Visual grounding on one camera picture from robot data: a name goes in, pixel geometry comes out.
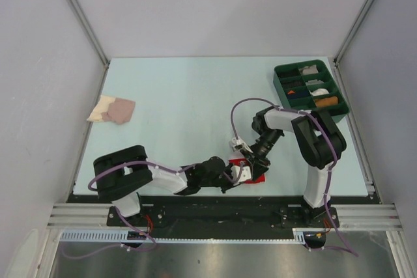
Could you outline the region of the red underwear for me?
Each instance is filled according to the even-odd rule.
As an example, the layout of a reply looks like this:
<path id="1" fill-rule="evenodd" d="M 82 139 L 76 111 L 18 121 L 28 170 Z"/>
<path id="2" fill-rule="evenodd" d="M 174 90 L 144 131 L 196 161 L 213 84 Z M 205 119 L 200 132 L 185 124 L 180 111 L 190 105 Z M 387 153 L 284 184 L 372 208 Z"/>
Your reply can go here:
<path id="1" fill-rule="evenodd" d="M 244 158 L 230 159 L 231 179 L 234 185 L 238 184 L 258 184 L 265 181 L 265 175 L 255 175 L 253 165 Z"/>

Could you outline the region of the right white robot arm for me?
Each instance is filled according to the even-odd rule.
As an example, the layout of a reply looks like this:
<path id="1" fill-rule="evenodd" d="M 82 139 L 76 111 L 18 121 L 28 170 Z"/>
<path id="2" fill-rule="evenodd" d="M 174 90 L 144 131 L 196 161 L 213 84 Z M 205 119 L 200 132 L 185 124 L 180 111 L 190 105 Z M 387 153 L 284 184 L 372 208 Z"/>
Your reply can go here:
<path id="1" fill-rule="evenodd" d="M 347 144 L 327 109 L 311 112 L 268 107 L 253 117 L 252 129 L 259 138 L 247 150 L 241 150 L 249 163 L 252 180 L 263 176 L 270 167 L 268 153 L 285 132 L 291 132 L 303 159 L 308 164 L 306 189 L 308 204 L 300 211 L 302 222 L 315 227 L 324 219 L 322 207 L 330 200 L 328 173 L 341 158 Z"/>

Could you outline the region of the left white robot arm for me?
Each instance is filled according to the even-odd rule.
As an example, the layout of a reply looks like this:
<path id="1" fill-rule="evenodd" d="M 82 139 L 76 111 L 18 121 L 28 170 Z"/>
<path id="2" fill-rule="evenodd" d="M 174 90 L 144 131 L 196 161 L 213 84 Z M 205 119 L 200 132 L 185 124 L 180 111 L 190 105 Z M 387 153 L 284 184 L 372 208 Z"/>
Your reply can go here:
<path id="1" fill-rule="evenodd" d="M 211 157 L 201 163 L 169 168 L 149 160 L 145 147 L 131 146 L 97 158 L 94 178 L 88 183 L 102 200 L 109 201 L 131 226 L 144 218 L 138 190 L 160 188 L 174 195 L 189 196 L 203 188 L 219 188 L 224 193 L 253 178 L 252 167 L 244 158 L 230 160 Z"/>

